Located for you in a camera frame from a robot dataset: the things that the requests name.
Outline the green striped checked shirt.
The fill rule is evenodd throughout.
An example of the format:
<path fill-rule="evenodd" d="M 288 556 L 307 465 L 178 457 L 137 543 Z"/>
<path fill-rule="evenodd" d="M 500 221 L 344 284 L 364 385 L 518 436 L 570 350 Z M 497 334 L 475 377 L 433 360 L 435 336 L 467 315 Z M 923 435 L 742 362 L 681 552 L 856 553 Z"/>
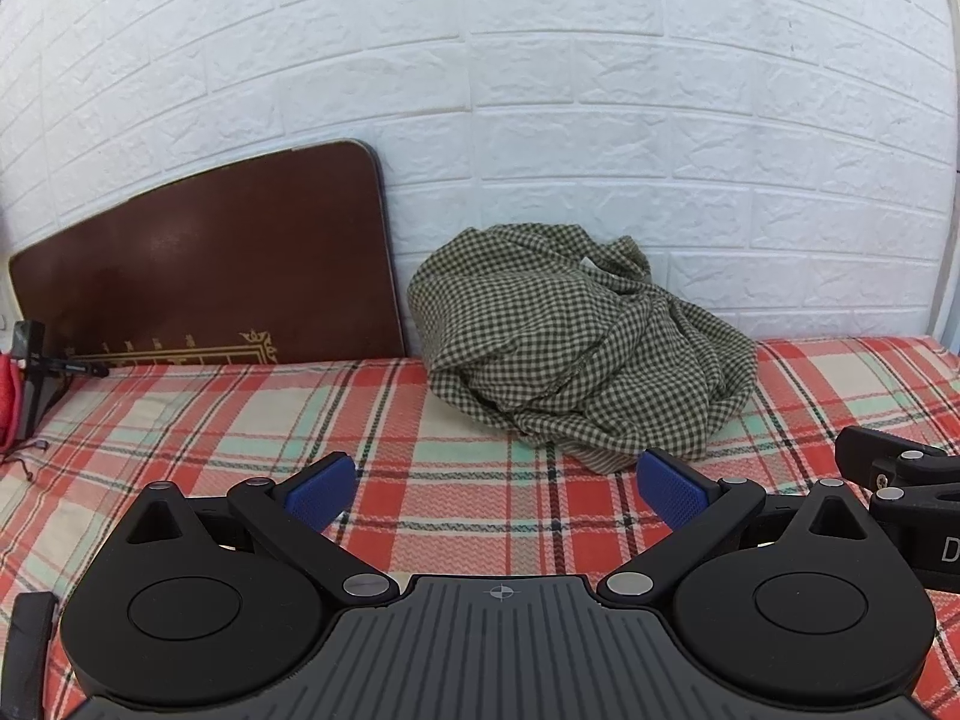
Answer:
<path fill-rule="evenodd" d="M 633 239 L 571 224 L 466 229 L 407 304 L 433 394 L 599 475 L 649 449 L 698 460 L 757 385 L 754 340 L 654 283 Z"/>

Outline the dark brown wooden board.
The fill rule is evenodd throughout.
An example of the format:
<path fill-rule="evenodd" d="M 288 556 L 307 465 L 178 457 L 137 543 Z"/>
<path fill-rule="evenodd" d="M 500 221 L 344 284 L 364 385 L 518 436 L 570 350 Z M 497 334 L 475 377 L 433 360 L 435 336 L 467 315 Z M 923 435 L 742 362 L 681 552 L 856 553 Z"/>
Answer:
<path fill-rule="evenodd" d="M 49 355 L 295 364 L 407 353 L 374 149 L 285 149 L 142 193 L 14 255 Z"/>

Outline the red cloth bundle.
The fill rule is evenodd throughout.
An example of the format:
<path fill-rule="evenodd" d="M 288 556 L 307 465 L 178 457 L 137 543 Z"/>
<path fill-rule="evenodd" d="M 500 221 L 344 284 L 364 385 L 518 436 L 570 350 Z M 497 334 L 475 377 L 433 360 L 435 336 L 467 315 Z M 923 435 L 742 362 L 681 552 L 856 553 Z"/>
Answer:
<path fill-rule="evenodd" d="M 21 367 L 8 353 L 0 356 L 0 452 L 13 447 L 23 403 Z"/>

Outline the black metal stand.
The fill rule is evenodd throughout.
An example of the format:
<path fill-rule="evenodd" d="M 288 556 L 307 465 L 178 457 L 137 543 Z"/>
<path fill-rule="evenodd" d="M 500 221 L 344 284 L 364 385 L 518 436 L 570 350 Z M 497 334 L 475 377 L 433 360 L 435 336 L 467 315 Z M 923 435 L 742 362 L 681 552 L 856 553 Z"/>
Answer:
<path fill-rule="evenodd" d="M 104 362 L 71 361 L 44 353 L 46 326 L 36 320 L 20 320 L 13 327 L 11 359 L 20 374 L 21 401 L 16 406 L 16 444 L 32 438 L 37 423 L 46 411 L 67 391 L 75 376 L 109 376 Z"/>

